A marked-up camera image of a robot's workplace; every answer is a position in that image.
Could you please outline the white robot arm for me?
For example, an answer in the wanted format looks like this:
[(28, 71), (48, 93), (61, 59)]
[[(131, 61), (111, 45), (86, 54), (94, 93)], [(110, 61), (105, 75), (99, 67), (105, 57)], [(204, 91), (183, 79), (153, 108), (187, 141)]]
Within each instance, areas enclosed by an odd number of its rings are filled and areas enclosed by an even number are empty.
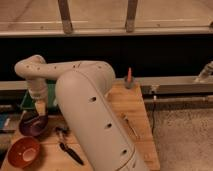
[(105, 94), (115, 72), (105, 61), (48, 63), (40, 55), (17, 62), (16, 74), (27, 81), (30, 96), (47, 98), (48, 80), (54, 80), (60, 111), (77, 138), (93, 171), (149, 171)]

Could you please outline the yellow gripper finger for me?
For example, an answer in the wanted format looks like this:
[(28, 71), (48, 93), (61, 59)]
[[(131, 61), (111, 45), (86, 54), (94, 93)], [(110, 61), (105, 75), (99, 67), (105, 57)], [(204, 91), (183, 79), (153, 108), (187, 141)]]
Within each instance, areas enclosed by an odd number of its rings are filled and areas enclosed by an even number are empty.
[(46, 114), (46, 103), (43, 100), (36, 101), (35, 109), (40, 116), (44, 116)]

